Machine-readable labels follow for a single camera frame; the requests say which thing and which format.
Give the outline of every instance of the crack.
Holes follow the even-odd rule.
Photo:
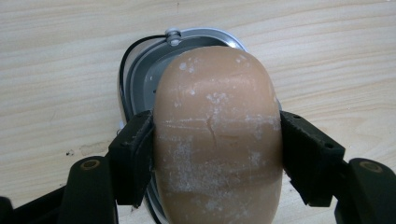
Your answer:
[[[215,148],[217,148],[218,147],[218,140],[216,139],[215,132],[213,131],[213,128],[212,128],[212,119],[213,119],[213,115],[210,116],[206,120],[206,126],[207,126],[207,129],[210,131],[210,134],[212,135],[212,139],[213,139],[213,143],[215,145]]]

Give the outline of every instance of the black cable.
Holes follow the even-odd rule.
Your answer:
[[[119,80],[119,84],[120,84],[120,97],[121,97],[121,102],[122,102],[122,107],[124,109],[124,115],[125,115],[125,119],[128,122],[129,119],[131,118],[131,116],[133,115],[133,110],[132,110],[132,105],[131,105],[131,94],[129,91],[129,88],[124,88],[124,83],[123,83],[123,71],[124,71],[124,66],[125,66],[125,62],[129,56],[129,54],[131,53],[131,51],[136,48],[136,46],[140,45],[141,43],[151,40],[151,39],[157,39],[157,38],[163,38],[163,41],[166,41],[165,39],[165,35],[151,35],[151,36],[147,36],[144,38],[141,38],[139,40],[137,40],[136,42],[134,42],[124,53],[124,55],[122,56],[122,60],[121,60],[121,64],[120,64],[120,80]],[[134,60],[134,63],[132,64],[131,67],[134,67],[135,62],[137,62],[138,60]],[[126,81],[126,86],[129,86],[129,82],[131,81],[131,76],[127,77],[127,81]]]

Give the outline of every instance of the wood grain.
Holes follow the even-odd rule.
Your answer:
[[[283,109],[396,169],[395,1],[0,2],[0,195],[15,207],[104,155],[119,128],[117,74],[137,39],[169,27],[216,27],[267,68]],[[284,176],[275,223],[334,223]],[[120,208],[121,223],[153,223]]]

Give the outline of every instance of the table surface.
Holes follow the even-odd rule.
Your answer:
[[[105,155],[120,128],[124,51],[169,27],[215,27],[266,67],[283,109],[363,157],[396,168],[395,1],[0,2],[0,195],[18,207]],[[334,223],[284,175],[274,223]],[[120,223],[153,223],[120,207]]]

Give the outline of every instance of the wooden table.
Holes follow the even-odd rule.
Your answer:
[[[396,168],[396,3],[386,1],[0,2],[0,195],[14,207],[105,155],[120,128],[117,75],[137,39],[216,27],[267,68],[283,109],[363,157]],[[275,223],[334,223],[284,176]],[[153,223],[120,208],[121,223]]]

